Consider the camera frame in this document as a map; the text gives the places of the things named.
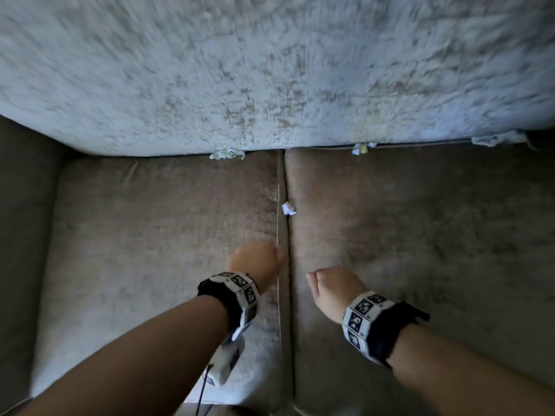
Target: brown seat cushion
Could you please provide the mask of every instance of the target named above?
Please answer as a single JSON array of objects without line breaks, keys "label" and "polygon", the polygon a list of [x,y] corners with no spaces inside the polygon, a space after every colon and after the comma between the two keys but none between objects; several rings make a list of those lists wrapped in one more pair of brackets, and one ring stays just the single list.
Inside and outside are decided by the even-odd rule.
[{"label": "brown seat cushion", "polygon": [[[79,159],[60,175],[45,272],[33,394],[129,329],[191,299],[250,238],[276,239],[280,153]],[[278,289],[264,296],[246,349],[203,401],[266,411],[280,400]],[[197,385],[188,397],[196,402]]]},{"label": "brown seat cushion", "polygon": [[315,307],[304,274],[331,265],[429,312],[433,331],[555,385],[553,157],[526,146],[301,148],[285,164],[299,409],[427,411]]},{"label": "brown seat cushion", "polygon": [[29,395],[40,284],[67,150],[0,116],[0,414]]}]

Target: person's left arm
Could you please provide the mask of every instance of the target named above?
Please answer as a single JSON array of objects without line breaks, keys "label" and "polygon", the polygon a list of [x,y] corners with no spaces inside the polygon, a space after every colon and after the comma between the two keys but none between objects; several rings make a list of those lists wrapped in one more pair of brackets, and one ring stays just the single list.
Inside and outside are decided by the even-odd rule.
[{"label": "person's left arm", "polygon": [[[248,273],[262,294],[277,278],[282,262],[272,242],[252,241],[232,254],[227,270]],[[18,416],[170,416],[228,329],[224,305],[212,296],[197,296],[85,359]]]}]

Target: forearm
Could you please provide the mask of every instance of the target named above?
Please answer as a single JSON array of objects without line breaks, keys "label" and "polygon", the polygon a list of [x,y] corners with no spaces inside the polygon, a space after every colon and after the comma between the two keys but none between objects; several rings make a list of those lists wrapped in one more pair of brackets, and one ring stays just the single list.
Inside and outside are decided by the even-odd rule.
[{"label": "forearm", "polygon": [[401,331],[388,363],[443,416],[555,412],[551,388],[415,324]]},{"label": "forearm", "polygon": [[108,344],[20,416],[172,415],[228,332],[226,308],[198,296]]}]

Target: black cable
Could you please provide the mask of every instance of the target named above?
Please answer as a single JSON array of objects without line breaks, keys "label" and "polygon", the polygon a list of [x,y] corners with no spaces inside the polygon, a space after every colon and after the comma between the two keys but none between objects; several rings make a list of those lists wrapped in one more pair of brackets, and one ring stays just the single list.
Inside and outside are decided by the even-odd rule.
[{"label": "black cable", "polygon": [[200,410],[200,403],[203,400],[203,394],[204,394],[204,387],[206,386],[206,380],[208,378],[208,371],[210,371],[210,368],[212,368],[212,366],[214,365],[208,365],[206,367],[206,372],[204,373],[204,381],[203,381],[203,387],[200,390],[200,397],[199,397],[199,403],[197,404],[197,411],[195,412],[195,416],[199,416],[199,410]]}]

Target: person's right arm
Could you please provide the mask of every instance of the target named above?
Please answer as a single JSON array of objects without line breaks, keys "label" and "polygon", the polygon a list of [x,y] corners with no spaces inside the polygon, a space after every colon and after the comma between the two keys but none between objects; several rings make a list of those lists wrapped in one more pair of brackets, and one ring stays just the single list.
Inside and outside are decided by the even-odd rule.
[{"label": "person's right arm", "polygon": [[[342,268],[317,270],[306,278],[316,306],[337,323],[368,291]],[[553,389],[416,324],[401,330],[387,363],[401,384],[443,416],[555,414]]]}]

